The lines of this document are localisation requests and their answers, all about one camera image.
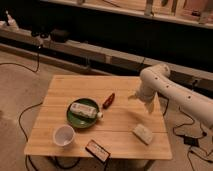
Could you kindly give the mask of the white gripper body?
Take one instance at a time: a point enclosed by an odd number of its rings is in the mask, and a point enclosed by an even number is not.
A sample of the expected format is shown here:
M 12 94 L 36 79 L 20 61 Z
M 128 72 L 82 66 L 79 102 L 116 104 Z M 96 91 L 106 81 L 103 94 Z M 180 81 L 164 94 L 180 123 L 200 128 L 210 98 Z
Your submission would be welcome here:
M 136 90 L 136 97 L 142 102 L 151 102 L 155 97 L 156 91 L 149 86 L 141 83 L 139 88 Z

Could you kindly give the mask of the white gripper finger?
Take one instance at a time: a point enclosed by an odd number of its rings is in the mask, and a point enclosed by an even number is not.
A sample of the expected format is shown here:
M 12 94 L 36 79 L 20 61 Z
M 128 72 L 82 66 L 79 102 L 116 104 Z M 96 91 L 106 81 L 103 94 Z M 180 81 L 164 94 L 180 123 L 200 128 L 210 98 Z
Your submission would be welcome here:
M 146 110 L 148 111 L 149 114 L 151 114 L 154 111 L 154 106 L 155 106 L 154 101 L 145 103 Z
M 137 96 L 136 95 L 130 95 L 128 97 L 128 100 L 137 100 Z

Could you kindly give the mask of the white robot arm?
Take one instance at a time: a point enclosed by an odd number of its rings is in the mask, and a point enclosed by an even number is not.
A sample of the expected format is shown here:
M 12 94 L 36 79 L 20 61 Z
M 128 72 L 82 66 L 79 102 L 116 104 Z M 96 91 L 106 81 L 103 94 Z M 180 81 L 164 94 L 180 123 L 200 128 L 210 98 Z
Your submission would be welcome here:
M 170 68 L 164 63 L 142 69 L 140 86 L 129 99 L 151 102 L 160 93 L 213 131 L 213 99 L 171 81 L 169 76 Z

